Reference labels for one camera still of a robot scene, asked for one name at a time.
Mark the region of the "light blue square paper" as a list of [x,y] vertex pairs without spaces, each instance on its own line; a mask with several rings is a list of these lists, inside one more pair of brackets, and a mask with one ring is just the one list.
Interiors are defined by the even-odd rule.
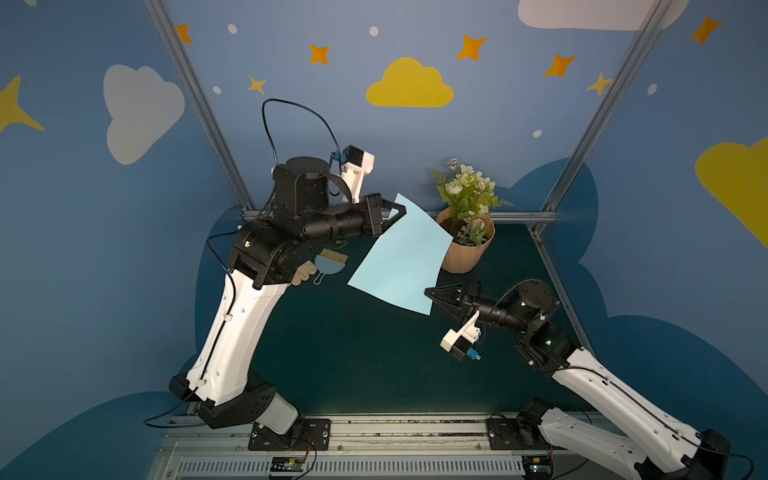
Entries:
[[348,285],[393,306],[418,314],[431,313],[425,290],[436,285],[452,236],[417,204],[402,194],[395,203],[405,209],[373,244]]

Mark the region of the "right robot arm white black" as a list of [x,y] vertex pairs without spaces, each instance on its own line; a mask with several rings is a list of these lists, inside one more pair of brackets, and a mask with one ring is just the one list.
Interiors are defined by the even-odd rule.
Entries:
[[428,288],[425,295],[459,323],[440,343],[454,358],[479,359],[482,326],[517,332],[514,348],[530,367],[588,402],[619,430],[612,433],[534,399],[514,419],[490,416],[492,448],[559,447],[624,479],[724,478],[734,456],[728,440],[669,415],[574,342],[551,320],[560,303],[547,283],[524,280],[498,299],[483,296],[479,282]]

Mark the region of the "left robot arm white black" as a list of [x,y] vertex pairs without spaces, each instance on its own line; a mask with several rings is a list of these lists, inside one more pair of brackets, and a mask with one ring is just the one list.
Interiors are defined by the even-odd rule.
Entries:
[[198,403],[204,425],[253,423],[278,449],[311,443],[303,416],[251,367],[267,321],[288,287],[303,279],[316,246],[358,236],[376,238],[406,214],[380,194],[364,195],[372,154],[354,146],[327,160],[300,156],[276,162],[274,188],[262,213],[230,232],[232,248],[220,305],[192,367],[174,376],[170,391]]

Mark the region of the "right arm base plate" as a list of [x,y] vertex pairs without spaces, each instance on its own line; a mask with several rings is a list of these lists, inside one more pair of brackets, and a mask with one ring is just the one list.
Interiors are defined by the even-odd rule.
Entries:
[[485,425],[492,450],[550,450],[551,444],[531,422],[491,416],[485,420]]

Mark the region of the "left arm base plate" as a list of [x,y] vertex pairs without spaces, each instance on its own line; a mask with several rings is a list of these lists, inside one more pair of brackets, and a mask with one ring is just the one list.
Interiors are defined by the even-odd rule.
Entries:
[[327,418],[305,418],[300,416],[284,434],[254,424],[248,442],[249,451],[298,451],[314,449],[327,451],[329,448],[332,422]]

